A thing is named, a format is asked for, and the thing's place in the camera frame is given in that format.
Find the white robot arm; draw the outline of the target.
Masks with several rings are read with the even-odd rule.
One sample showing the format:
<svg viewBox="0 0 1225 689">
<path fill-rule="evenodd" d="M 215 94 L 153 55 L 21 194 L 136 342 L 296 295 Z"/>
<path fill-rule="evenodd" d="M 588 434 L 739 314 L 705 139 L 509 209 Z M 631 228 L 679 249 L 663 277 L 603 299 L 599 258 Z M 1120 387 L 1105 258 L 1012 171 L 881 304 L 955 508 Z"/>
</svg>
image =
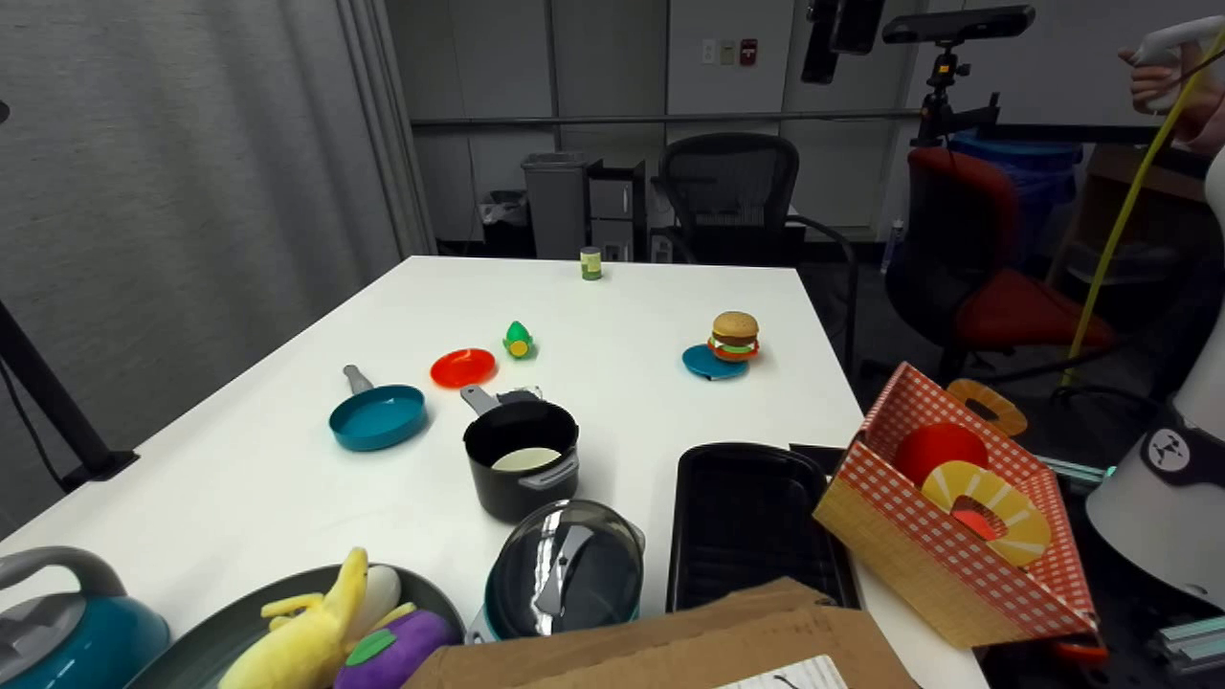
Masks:
<svg viewBox="0 0 1225 689">
<path fill-rule="evenodd" d="M 1086 496 L 1089 527 L 1157 582 L 1225 607 L 1225 304 L 1208 253 L 1208 334 L 1179 389 Z"/>
</svg>

